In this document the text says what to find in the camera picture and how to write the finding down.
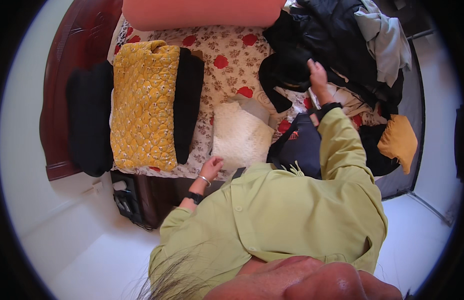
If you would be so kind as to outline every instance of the hand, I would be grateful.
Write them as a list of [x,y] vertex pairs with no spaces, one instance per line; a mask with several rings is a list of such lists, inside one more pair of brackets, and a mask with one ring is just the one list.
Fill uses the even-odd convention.
[[327,102],[334,102],[332,95],[327,91],[327,72],[324,67],[318,61],[314,62],[312,59],[307,61],[307,66],[310,69],[311,89],[317,96],[320,106]]
[[202,167],[202,170],[200,170],[199,175],[204,176],[205,178],[208,179],[208,181],[212,182],[212,180],[217,177],[218,171],[222,169],[224,166],[223,158],[220,156],[214,156],[211,157],[209,160],[205,162],[205,164]]

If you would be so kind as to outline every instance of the yellow cloth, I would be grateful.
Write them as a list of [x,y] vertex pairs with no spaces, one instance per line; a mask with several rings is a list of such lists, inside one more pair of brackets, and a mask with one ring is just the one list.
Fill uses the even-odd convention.
[[189,274],[209,285],[197,298],[232,279],[252,255],[266,262],[309,255],[373,273],[387,218],[360,137],[340,108],[329,111],[318,130],[324,180],[257,163],[193,213],[176,208],[150,255],[149,270],[157,268],[151,282],[184,255],[190,259],[176,276]]
[[380,153],[389,159],[397,158],[404,173],[409,174],[417,145],[417,137],[409,119],[406,116],[390,115],[387,127],[377,145]]
[[173,101],[180,47],[164,41],[125,44],[114,59],[110,129],[119,168],[177,166]]

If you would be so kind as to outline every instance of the wooden headboard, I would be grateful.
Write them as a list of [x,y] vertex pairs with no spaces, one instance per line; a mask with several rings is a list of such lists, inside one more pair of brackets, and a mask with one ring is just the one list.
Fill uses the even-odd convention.
[[107,59],[122,0],[75,0],[50,47],[40,115],[40,140],[49,181],[81,172],[69,153],[69,118],[65,87],[76,68],[90,69]]

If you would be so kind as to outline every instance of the electrical outlet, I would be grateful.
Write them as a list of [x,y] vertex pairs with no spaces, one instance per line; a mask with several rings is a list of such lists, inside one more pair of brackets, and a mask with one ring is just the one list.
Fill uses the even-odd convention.
[[102,184],[101,181],[97,182],[96,184],[93,185],[94,187],[94,192],[96,195],[98,195],[98,193],[104,189],[104,185]]

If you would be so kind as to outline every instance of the light green shirt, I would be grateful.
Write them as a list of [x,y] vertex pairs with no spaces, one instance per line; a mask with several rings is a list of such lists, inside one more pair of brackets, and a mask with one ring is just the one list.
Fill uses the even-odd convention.
[[318,131],[323,180],[252,165],[193,213],[179,207],[167,216],[150,270],[159,274],[189,255],[180,274],[205,281],[202,296],[232,279],[252,255],[266,262],[309,255],[373,273],[387,218],[360,137],[340,108],[323,117]]

